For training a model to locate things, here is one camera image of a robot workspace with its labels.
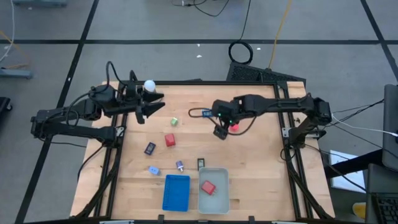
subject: blue tray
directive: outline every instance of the blue tray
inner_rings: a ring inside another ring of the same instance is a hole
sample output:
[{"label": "blue tray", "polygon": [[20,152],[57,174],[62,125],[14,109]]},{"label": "blue tray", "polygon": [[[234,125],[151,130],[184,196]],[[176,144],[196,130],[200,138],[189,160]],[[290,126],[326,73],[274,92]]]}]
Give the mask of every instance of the blue tray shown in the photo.
[{"label": "blue tray", "polygon": [[187,212],[191,178],[187,175],[166,175],[163,210]]}]

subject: green cube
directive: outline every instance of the green cube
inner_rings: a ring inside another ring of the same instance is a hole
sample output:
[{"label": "green cube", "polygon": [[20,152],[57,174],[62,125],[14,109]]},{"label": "green cube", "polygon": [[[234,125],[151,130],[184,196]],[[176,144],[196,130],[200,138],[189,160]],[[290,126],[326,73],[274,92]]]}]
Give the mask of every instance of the green cube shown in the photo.
[{"label": "green cube", "polygon": [[176,126],[177,123],[178,123],[178,119],[177,118],[173,118],[171,123],[172,123],[172,126]]}]

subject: wooden tabletop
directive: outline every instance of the wooden tabletop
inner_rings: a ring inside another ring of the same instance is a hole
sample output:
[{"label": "wooden tabletop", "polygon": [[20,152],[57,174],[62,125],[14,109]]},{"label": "wooden tabletop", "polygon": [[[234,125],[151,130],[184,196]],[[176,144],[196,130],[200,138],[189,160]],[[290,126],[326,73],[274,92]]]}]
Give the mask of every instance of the wooden tabletop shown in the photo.
[{"label": "wooden tabletop", "polygon": [[[305,95],[303,83],[289,82],[288,86],[291,98]],[[214,124],[211,121],[188,116],[190,108],[211,107],[216,99],[229,101],[234,96],[245,94],[275,98],[272,86],[159,85],[157,91],[165,95],[163,101],[166,105],[162,109],[146,119],[143,125],[137,124],[134,114],[128,117],[113,219],[155,220],[159,214],[164,214],[166,220],[248,220],[250,215],[254,215],[256,220],[295,220],[286,164],[280,158],[282,138],[277,113],[258,117],[246,134],[228,136],[225,141],[213,135]],[[178,118],[176,127],[170,124],[173,117]],[[301,113],[294,113],[294,117],[301,121],[305,119]],[[239,130],[246,129],[250,121],[241,121]],[[93,126],[110,124],[111,119],[103,116]],[[174,147],[165,145],[164,136],[169,133],[175,136]],[[149,142],[156,144],[151,156],[144,154]],[[308,139],[306,143],[318,147],[316,140]],[[98,141],[89,140],[85,158],[99,146]],[[334,216],[319,152],[310,147],[301,152],[308,189],[325,211]],[[104,155],[105,150],[102,150],[81,172],[71,215],[80,212],[98,189]],[[228,169],[230,211],[227,215],[198,212],[198,158],[205,158],[207,167]],[[183,174],[191,177],[189,211],[163,211],[165,176],[181,174],[175,165],[178,160],[184,164]],[[162,175],[151,174],[149,166],[158,167]],[[301,213],[305,216],[299,188],[297,192]],[[104,194],[104,202],[107,200],[108,192]],[[105,208],[102,206],[101,214],[105,213]]]}]

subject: white ball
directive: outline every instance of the white ball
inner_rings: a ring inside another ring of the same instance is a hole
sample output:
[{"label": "white ball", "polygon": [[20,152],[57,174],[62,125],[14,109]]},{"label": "white ball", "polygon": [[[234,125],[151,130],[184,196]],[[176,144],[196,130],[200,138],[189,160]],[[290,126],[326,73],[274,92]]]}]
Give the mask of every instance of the white ball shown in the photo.
[{"label": "white ball", "polygon": [[144,82],[144,88],[149,92],[153,92],[156,89],[156,84],[153,80],[146,80]]}]

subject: yellow cable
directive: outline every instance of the yellow cable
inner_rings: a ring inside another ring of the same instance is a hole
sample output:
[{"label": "yellow cable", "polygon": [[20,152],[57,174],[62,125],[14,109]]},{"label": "yellow cable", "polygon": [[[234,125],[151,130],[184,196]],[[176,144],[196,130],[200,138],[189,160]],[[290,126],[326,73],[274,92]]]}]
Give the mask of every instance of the yellow cable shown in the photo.
[{"label": "yellow cable", "polygon": [[287,3],[287,6],[286,6],[286,10],[285,10],[284,16],[282,17],[282,20],[281,20],[281,22],[280,22],[278,32],[276,33],[276,37],[275,37],[275,41],[274,41],[274,46],[273,46],[273,48],[272,48],[272,54],[271,54],[271,59],[269,60],[268,68],[271,68],[272,61],[274,60],[276,42],[278,41],[279,33],[280,33],[280,31],[282,30],[282,26],[284,25],[284,22],[285,22],[287,13],[288,13],[289,10],[290,10],[290,5],[291,5],[291,4],[292,4],[292,0],[289,0],[289,2]]},{"label": "yellow cable", "polygon": [[[11,44],[12,41],[10,40],[10,38],[8,38],[8,36],[1,30],[0,30],[0,35],[2,35]],[[28,63],[27,64],[11,65],[11,66],[8,66],[6,68],[11,69],[11,68],[22,68],[22,67],[29,66],[30,65],[30,57],[27,54],[25,54],[25,52],[17,44],[12,43],[12,46],[14,46],[26,58]]]}]

